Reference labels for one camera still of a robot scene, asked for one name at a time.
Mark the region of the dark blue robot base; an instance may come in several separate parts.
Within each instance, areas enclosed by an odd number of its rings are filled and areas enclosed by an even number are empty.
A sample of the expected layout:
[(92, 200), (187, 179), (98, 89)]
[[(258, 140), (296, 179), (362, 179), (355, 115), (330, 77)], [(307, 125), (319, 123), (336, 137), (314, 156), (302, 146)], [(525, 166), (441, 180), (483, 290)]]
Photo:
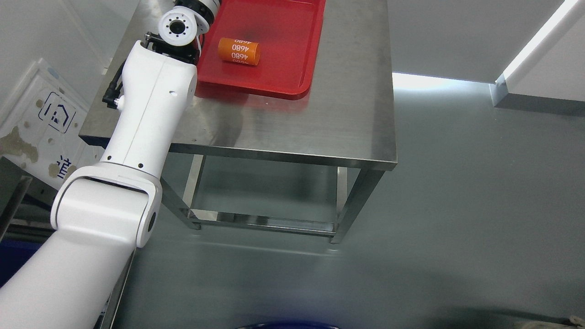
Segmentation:
[(340, 327), (313, 321), (280, 320), (242, 325), (236, 329), (340, 329)]

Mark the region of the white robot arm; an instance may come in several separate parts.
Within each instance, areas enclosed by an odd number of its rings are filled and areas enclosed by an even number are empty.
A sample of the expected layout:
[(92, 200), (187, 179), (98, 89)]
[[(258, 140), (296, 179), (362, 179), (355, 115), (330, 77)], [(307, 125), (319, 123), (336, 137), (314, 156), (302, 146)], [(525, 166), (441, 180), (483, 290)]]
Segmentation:
[(54, 233), (1, 288), (3, 329), (91, 329), (160, 213), (161, 173), (192, 102), (219, 0), (176, 0), (137, 40), (102, 101), (120, 117), (100, 161), (56, 194)]

